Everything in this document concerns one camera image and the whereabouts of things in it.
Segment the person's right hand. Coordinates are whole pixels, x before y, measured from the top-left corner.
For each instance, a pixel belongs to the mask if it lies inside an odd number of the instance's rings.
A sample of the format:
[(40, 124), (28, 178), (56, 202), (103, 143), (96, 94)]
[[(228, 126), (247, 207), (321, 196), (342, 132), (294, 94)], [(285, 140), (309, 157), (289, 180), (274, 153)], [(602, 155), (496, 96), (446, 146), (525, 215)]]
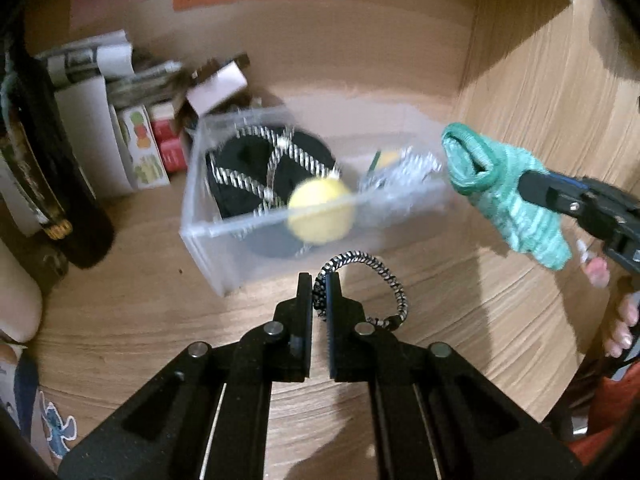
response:
[(612, 274), (602, 256), (587, 256), (582, 270), (595, 288), (608, 288), (608, 306), (601, 324), (602, 346), (606, 356), (620, 358), (632, 347), (631, 330), (639, 323), (639, 280), (620, 276), (612, 284)]

